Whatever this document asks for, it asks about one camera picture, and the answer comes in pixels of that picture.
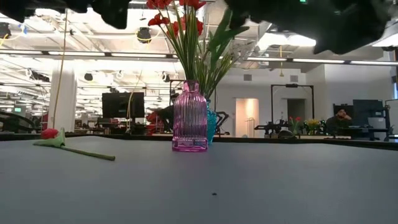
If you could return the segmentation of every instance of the teal vase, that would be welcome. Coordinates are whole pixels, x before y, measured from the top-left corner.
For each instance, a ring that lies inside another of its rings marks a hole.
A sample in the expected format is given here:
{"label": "teal vase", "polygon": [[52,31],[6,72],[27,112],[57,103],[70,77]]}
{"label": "teal vase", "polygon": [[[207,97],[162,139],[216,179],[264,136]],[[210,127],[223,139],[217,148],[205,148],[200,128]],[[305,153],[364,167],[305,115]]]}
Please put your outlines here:
{"label": "teal vase", "polygon": [[217,127],[217,114],[216,112],[209,109],[211,100],[206,100],[206,102],[207,102],[207,143],[209,145],[212,145]]}

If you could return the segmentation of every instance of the red flower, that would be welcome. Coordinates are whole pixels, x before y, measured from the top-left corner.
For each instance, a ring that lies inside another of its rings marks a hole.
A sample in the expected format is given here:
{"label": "red flower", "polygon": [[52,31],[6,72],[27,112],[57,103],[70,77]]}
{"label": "red flower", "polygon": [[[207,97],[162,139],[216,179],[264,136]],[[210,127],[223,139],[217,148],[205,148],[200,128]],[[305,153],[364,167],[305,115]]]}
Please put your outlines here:
{"label": "red flower", "polygon": [[159,9],[165,9],[173,0],[156,0]]}
{"label": "red flower", "polygon": [[42,132],[42,139],[52,139],[57,137],[58,131],[56,129],[48,128]]}
{"label": "red flower", "polygon": [[198,34],[201,35],[203,32],[203,23],[197,19]]}
{"label": "red flower", "polygon": [[[187,19],[185,16],[181,17],[181,26],[183,30],[187,28]],[[197,18],[197,29],[198,29],[198,35],[201,35],[201,33],[203,32],[203,23],[200,22],[198,18]]]}
{"label": "red flower", "polygon": [[172,24],[172,26],[171,26],[171,29],[173,30],[173,32],[174,32],[174,36],[175,37],[177,37],[177,34],[178,34],[178,22],[173,22],[173,24]]}
{"label": "red flower", "polygon": [[156,15],[153,19],[151,19],[148,22],[148,26],[154,26],[154,25],[161,25],[161,24],[168,24],[170,22],[170,19],[167,17],[163,17],[162,19],[160,18],[161,15],[160,13]]}
{"label": "red flower", "polygon": [[148,6],[149,9],[155,9],[157,7],[156,0],[148,0],[147,1],[147,6]]}
{"label": "red flower", "polygon": [[184,4],[186,4],[187,6],[192,6],[195,10],[198,10],[206,3],[199,2],[199,0],[180,0],[180,5],[183,6]]}

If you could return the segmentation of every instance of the potted plant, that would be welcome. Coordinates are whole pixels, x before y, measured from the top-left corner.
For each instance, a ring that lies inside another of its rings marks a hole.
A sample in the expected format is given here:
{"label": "potted plant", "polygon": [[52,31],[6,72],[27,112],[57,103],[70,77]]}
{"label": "potted plant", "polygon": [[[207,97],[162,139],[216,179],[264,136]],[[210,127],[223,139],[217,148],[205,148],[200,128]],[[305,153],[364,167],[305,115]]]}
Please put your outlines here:
{"label": "potted plant", "polygon": [[293,119],[293,117],[289,118],[290,124],[292,125],[293,129],[293,134],[296,136],[297,135],[297,128],[299,127],[299,123],[301,121],[301,117],[296,117]]}
{"label": "potted plant", "polygon": [[[231,11],[227,10],[214,35],[211,34],[210,40],[208,42],[204,40],[201,44],[199,36],[203,32],[203,23],[198,20],[196,14],[197,10],[206,3],[199,0],[180,0],[179,4],[183,7],[183,15],[178,13],[178,7],[172,0],[147,0],[149,8],[159,11],[148,25],[159,26],[169,39],[187,79],[184,82],[183,93],[174,104],[173,149],[187,152],[206,151],[206,100],[199,93],[199,89],[202,93],[214,91],[215,86],[214,88],[207,86],[206,83],[209,82],[203,82],[203,80],[210,75],[216,78],[217,83],[220,81],[220,72],[223,73],[227,65],[225,62],[230,62],[232,59],[226,55],[226,59],[224,57],[220,59],[221,55],[233,37],[247,30],[248,27],[228,29]],[[171,21],[169,7],[177,12],[176,21]],[[224,62],[222,67],[217,66],[220,63],[219,60]]]}

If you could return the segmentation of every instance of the white wall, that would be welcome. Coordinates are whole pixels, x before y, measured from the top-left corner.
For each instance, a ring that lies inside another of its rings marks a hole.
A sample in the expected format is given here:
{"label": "white wall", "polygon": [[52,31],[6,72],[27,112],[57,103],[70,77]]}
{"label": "white wall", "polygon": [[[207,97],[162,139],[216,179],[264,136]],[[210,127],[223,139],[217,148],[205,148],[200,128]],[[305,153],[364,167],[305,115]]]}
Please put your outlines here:
{"label": "white wall", "polygon": [[[224,80],[217,87],[217,111],[224,111],[229,114],[229,120],[222,125],[223,130],[234,134],[236,119],[236,99],[255,98],[259,100],[259,124],[267,124],[271,121],[271,84],[290,83],[290,75],[298,75],[298,84],[304,85],[305,74],[298,69],[284,69],[284,77],[280,77],[280,70],[269,71],[268,69],[242,70],[231,69]],[[244,82],[243,74],[251,74],[252,81]],[[287,117],[287,98],[306,99],[311,103],[310,89],[303,88],[274,88],[274,119],[280,119],[283,113]],[[259,131],[256,136],[263,136],[264,132]]]}
{"label": "white wall", "polygon": [[393,97],[391,68],[384,66],[320,65],[306,74],[315,89],[315,117],[333,116],[333,103],[353,100],[390,100]]}
{"label": "white wall", "polygon": [[393,86],[389,67],[325,65],[326,115],[333,116],[333,103],[353,104],[353,100],[390,100]]}
{"label": "white wall", "polygon": [[314,86],[315,117],[318,119],[327,119],[325,100],[327,98],[325,66],[320,65],[313,70],[307,72],[305,78],[308,85]]}

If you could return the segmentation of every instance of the doorway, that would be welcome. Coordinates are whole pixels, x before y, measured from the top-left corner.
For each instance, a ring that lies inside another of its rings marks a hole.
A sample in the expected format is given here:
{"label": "doorway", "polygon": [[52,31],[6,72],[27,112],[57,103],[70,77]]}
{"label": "doorway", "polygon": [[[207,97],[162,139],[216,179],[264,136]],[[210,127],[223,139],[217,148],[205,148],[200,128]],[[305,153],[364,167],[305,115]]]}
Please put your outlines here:
{"label": "doorway", "polygon": [[287,117],[293,119],[299,117],[303,122],[305,120],[305,99],[287,99]]}
{"label": "doorway", "polygon": [[259,124],[259,100],[237,98],[235,115],[235,137],[255,138],[254,128]]}

